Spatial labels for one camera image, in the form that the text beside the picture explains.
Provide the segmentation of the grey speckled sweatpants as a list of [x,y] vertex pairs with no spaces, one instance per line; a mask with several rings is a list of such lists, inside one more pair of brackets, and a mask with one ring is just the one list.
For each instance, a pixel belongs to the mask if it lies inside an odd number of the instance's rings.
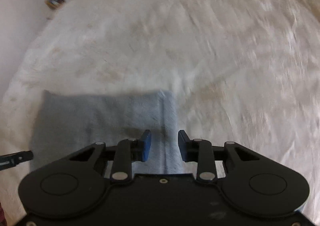
[[146,162],[133,173],[180,174],[184,165],[177,143],[175,98],[169,91],[141,95],[63,96],[45,91],[29,149],[36,170],[96,142],[115,146],[123,139],[152,135]]

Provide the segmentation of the cream floral embroidered bedspread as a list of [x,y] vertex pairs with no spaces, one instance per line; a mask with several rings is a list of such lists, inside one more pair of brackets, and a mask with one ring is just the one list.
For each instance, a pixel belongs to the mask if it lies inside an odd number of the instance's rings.
[[26,150],[44,91],[172,91],[178,126],[300,172],[319,223],[319,0],[71,0],[1,103],[1,153]]

